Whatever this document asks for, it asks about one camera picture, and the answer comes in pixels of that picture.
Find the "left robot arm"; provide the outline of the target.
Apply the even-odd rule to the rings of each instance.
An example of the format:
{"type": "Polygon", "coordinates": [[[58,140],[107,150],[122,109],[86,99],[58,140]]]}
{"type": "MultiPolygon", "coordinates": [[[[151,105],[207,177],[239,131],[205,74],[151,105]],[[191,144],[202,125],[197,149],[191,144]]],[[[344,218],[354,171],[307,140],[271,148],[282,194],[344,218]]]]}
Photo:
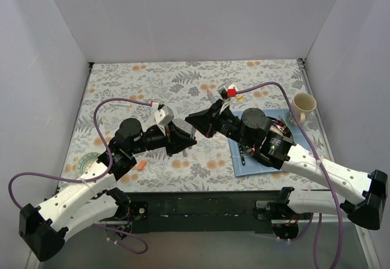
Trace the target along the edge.
{"type": "Polygon", "coordinates": [[[36,206],[21,209],[19,234],[41,262],[54,257],[74,234],[94,222],[113,217],[125,219],[130,199],[114,184],[136,164],[135,155],[164,148],[168,156],[196,144],[194,132],[173,122],[142,129],[136,118],[124,120],[101,154],[75,183],[36,206]]]}

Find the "white acrylic marker pink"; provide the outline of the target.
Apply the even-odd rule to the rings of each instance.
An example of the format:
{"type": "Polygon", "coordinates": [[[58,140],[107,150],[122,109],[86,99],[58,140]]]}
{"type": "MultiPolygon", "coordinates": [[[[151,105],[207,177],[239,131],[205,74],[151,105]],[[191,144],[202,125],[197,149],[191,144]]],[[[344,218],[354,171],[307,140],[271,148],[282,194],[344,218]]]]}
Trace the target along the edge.
{"type": "Polygon", "coordinates": [[[191,128],[190,138],[195,139],[196,129],[195,127],[191,128]]]}

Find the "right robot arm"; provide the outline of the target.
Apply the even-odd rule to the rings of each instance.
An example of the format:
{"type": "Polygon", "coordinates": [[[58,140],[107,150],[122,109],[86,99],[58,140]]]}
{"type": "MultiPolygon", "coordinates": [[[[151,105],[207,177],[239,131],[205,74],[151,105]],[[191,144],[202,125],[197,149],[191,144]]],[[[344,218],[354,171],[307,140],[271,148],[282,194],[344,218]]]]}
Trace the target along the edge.
{"type": "Polygon", "coordinates": [[[259,163],[294,173],[327,187],[326,191],[300,192],[293,188],[276,202],[276,213],[291,218],[295,213],[325,213],[346,216],[366,229],[378,230],[388,195],[388,176],[353,170],[314,154],[293,139],[271,130],[272,120],[258,108],[246,109],[240,117],[222,108],[217,100],[207,110],[189,114],[185,120],[207,138],[220,133],[253,150],[259,163]]]}

